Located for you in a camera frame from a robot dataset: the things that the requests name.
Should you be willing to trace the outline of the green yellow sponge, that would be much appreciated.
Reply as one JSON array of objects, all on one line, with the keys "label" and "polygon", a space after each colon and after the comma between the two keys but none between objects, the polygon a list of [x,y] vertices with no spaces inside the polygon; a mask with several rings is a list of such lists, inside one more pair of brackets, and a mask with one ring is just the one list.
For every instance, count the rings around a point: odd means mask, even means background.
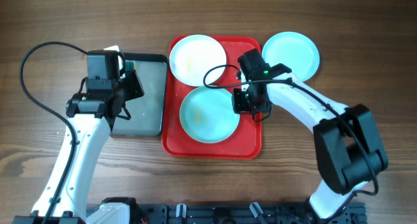
[{"label": "green yellow sponge", "polygon": [[126,67],[125,67],[125,71],[126,72],[129,72],[131,70],[135,70],[136,69],[136,62],[135,61],[127,60],[125,62],[125,65],[126,65]]}]

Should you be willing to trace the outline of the light blue plate front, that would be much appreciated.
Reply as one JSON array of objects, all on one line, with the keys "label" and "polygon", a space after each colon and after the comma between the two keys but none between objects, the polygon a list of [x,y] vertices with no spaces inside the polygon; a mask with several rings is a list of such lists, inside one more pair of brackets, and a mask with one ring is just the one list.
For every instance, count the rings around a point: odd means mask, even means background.
[{"label": "light blue plate front", "polygon": [[233,111],[232,94],[225,89],[198,87],[186,95],[180,105],[182,128],[201,143],[219,143],[238,127],[240,115]]}]

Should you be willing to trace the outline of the light blue plate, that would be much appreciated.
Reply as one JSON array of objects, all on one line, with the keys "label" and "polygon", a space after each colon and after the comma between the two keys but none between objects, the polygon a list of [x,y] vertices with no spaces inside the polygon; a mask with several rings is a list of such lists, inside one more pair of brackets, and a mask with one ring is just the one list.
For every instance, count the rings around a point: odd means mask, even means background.
[{"label": "light blue plate", "polygon": [[180,105],[182,128],[201,143],[219,143],[238,127],[240,115],[233,111],[232,94],[225,89],[198,87],[186,95]]},{"label": "light blue plate", "polygon": [[261,52],[270,66],[282,63],[301,80],[307,81],[319,69],[320,54],[317,46],[307,36],[286,31],[267,40]]}]

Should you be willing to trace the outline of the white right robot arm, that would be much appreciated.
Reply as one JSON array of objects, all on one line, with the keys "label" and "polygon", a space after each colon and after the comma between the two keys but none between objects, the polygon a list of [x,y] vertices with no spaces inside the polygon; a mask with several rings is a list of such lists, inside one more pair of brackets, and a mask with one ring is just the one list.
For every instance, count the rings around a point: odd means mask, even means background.
[{"label": "white right robot arm", "polygon": [[307,200],[307,223],[328,223],[359,193],[378,193],[377,175],[387,168],[388,157],[365,105],[349,107],[323,96],[284,64],[270,66],[257,49],[243,53],[237,62],[241,83],[233,90],[235,113],[270,114],[277,105],[313,134],[322,180]]}]

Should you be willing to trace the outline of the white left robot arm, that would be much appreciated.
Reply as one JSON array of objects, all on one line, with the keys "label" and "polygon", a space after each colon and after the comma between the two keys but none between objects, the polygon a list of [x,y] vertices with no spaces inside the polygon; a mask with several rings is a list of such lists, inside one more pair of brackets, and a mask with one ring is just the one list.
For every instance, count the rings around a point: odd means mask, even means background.
[{"label": "white left robot arm", "polygon": [[28,216],[14,223],[86,223],[87,196],[98,156],[117,118],[130,120],[126,102],[144,95],[135,70],[118,48],[86,53],[87,77],[66,104],[65,138],[48,183]]}]

